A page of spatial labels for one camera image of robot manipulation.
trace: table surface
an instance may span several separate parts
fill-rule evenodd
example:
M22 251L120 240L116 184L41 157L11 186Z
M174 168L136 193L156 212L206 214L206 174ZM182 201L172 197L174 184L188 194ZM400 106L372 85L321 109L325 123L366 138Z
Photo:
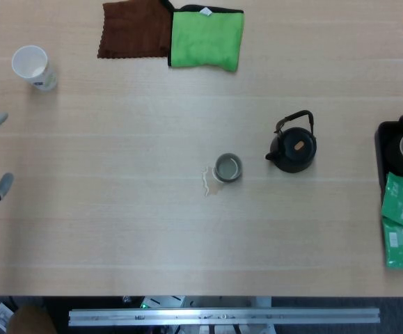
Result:
M374 151L377 126L403 114L403 1L215 5L245 12L235 74L97 59L99 0L0 1L0 177L15 174L0 294L403 296ZM56 90L12 72L29 44ZM301 109L318 151L289 175L264 155ZM203 171L224 152L243 177L206 196Z

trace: white paper cup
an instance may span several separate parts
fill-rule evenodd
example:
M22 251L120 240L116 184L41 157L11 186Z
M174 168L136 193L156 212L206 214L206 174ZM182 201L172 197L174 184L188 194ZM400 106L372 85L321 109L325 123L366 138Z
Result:
M14 53L12 64L15 74L40 90L48 91L57 85L56 73L41 47L21 47Z

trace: green package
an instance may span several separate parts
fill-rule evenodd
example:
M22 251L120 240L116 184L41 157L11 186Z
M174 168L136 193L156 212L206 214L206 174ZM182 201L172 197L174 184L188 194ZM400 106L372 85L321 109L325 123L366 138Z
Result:
M382 218L388 268L403 269L403 226Z
M244 13L211 9L213 13L208 16L199 11L183 11L184 7L173 13L169 66L218 65L227 71L237 70Z
M387 267L403 269L403 177L388 174L382 216Z

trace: small cup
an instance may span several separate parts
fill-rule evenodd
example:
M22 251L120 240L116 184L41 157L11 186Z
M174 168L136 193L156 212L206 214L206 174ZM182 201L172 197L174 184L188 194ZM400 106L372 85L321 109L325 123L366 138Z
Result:
M13 55L13 71L37 89L48 91L56 87L57 76L48 61L47 53L35 45L18 49Z
M234 182L242 175L242 161L233 153L222 154L215 163L215 176L223 182Z

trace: black tray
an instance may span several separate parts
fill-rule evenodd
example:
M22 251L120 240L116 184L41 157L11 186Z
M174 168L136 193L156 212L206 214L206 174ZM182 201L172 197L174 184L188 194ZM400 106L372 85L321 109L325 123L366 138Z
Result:
M377 175L379 185L381 186L381 200L384 199L385 185L387 175L391 172L391 167L384 156L384 150L387 143L398 134L403 134L403 125L399 121L382 122L374 135L374 144L376 145Z

